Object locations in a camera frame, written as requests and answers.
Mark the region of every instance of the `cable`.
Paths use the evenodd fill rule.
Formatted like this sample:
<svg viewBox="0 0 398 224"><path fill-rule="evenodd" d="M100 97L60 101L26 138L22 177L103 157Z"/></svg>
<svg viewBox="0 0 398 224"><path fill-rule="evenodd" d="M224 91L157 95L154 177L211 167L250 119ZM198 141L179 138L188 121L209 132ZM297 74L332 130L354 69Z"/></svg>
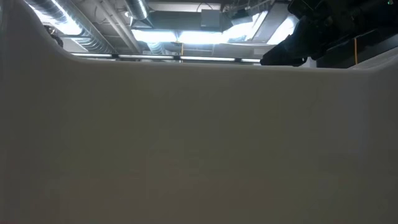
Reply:
<svg viewBox="0 0 398 224"><path fill-rule="evenodd" d="M199 7L200 7L202 4L206 4L208 7L210 7L211 10L213 10L213 7L212 7L211 5L209 5L208 3L205 3L205 2L201 2L201 3L199 4L199 6L197 7L197 12L198 12L198 10L199 10Z"/></svg>
<svg viewBox="0 0 398 224"><path fill-rule="evenodd" d="M358 64L358 49L356 46L356 38L354 38L354 57L355 57L355 64Z"/></svg>

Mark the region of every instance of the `black machine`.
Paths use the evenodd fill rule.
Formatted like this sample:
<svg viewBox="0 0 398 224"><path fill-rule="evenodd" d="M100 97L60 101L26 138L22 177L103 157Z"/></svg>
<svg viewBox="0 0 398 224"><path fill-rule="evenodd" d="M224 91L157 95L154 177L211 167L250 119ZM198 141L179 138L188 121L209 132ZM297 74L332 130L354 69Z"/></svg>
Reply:
<svg viewBox="0 0 398 224"><path fill-rule="evenodd" d="M300 66L362 35L398 34L398 0L292 0L288 10L299 22L263 55L261 65Z"/></svg>

